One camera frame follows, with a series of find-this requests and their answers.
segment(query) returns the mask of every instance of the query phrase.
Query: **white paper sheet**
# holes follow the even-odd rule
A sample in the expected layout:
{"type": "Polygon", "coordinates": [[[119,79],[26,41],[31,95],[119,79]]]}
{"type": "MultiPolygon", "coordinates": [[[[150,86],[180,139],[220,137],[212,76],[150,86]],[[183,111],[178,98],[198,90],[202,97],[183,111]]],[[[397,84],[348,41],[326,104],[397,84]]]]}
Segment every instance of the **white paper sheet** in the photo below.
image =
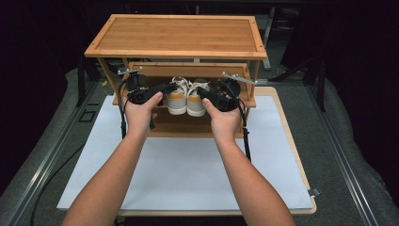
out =
{"type": "MultiPolygon", "coordinates": [[[[107,97],[57,208],[73,200],[121,140],[120,113],[107,97]]],[[[279,112],[269,96],[257,96],[247,122],[252,163],[291,210],[312,209],[279,112]]],[[[237,139],[244,150],[244,141],[237,139]]],[[[121,210],[239,210],[211,138],[149,137],[121,210]]]]}

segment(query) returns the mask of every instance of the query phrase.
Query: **white sneaker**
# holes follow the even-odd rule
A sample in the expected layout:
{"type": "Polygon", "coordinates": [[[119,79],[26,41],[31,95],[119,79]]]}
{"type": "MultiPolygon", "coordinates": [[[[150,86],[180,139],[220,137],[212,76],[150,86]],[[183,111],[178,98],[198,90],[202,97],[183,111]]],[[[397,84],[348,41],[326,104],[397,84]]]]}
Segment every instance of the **white sneaker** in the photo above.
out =
{"type": "Polygon", "coordinates": [[[183,77],[175,76],[170,83],[176,83],[177,89],[167,95],[168,111],[171,115],[182,115],[187,109],[188,82],[183,77]]]}
{"type": "Polygon", "coordinates": [[[189,83],[189,90],[187,93],[187,113],[190,116],[201,117],[205,114],[202,100],[197,94],[197,88],[201,87],[209,91],[209,83],[205,79],[197,78],[194,83],[189,83]]]}

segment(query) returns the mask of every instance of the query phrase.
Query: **gray carpet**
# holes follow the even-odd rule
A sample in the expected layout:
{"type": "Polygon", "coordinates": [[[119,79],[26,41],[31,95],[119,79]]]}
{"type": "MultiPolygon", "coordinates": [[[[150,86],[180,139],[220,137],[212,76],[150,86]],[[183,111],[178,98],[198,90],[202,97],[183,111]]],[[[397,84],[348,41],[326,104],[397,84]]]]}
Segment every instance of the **gray carpet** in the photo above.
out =
{"type": "MultiPolygon", "coordinates": [[[[274,77],[285,70],[279,64],[279,60],[287,39],[287,33],[274,34],[268,45],[268,54],[273,69],[270,72],[260,69],[259,78],[274,77]]],[[[292,83],[284,83],[284,85],[276,86],[276,89],[309,183],[312,188],[318,187],[323,193],[316,198],[316,213],[295,216],[297,225],[365,225],[351,191],[348,189],[340,165],[337,163],[334,147],[320,114],[327,115],[333,125],[351,169],[357,176],[363,194],[373,210],[376,221],[380,225],[399,225],[398,209],[390,200],[378,174],[362,160],[359,148],[353,141],[350,121],[335,88],[327,83],[325,99],[327,111],[320,113],[311,96],[310,88],[299,86],[293,82],[293,80],[300,79],[301,75],[302,73],[298,73],[290,77],[287,80],[292,83]]],[[[81,107],[76,108],[76,70],[66,76],[70,85],[64,101],[37,147],[0,199],[0,225],[8,223],[10,225],[29,225],[33,202],[30,201],[30,204],[20,211],[20,206],[24,203],[19,203],[19,201],[24,196],[43,159],[57,145],[58,139],[62,137],[63,128],[68,125],[68,119],[76,111],[79,112],[78,119],[72,122],[70,132],[65,136],[62,145],[58,147],[60,155],[56,157],[51,173],[54,173],[78,147],[84,144],[101,108],[105,92],[111,92],[109,86],[105,89],[102,88],[103,79],[99,82],[87,81],[88,89],[94,86],[94,91],[81,107]],[[18,221],[10,221],[10,218],[18,219],[18,221]]],[[[45,188],[35,212],[35,225],[59,225],[62,221],[65,212],[57,210],[56,205],[78,157],[79,154],[72,158],[45,188]]]]}

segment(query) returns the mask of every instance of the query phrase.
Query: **pair of shoes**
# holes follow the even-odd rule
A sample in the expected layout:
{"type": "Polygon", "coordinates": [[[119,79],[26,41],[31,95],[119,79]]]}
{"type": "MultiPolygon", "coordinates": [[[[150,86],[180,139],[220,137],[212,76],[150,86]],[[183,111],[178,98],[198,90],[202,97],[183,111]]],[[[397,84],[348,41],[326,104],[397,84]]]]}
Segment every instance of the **pair of shoes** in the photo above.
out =
{"type": "Polygon", "coordinates": [[[201,117],[205,114],[197,88],[209,90],[208,81],[198,78],[191,83],[183,77],[176,76],[173,77],[171,83],[176,83],[178,87],[167,96],[168,111],[171,115],[182,115],[187,112],[190,116],[201,117]]]}

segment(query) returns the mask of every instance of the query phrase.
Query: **finger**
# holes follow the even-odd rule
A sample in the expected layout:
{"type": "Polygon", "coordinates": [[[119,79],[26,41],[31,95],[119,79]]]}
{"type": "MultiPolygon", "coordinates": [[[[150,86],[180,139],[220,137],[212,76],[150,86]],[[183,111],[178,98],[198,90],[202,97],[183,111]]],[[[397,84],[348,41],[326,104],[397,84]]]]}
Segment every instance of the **finger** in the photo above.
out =
{"type": "Polygon", "coordinates": [[[164,94],[162,94],[162,92],[157,92],[144,105],[146,107],[150,107],[150,109],[153,109],[162,100],[163,96],[164,94]]]}
{"type": "Polygon", "coordinates": [[[209,113],[211,118],[219,112],[216,107],[212,104],[212,102],[209,99],[204,98],[202,100],[203,107],[206,109],[206,111],[209,113]]]}

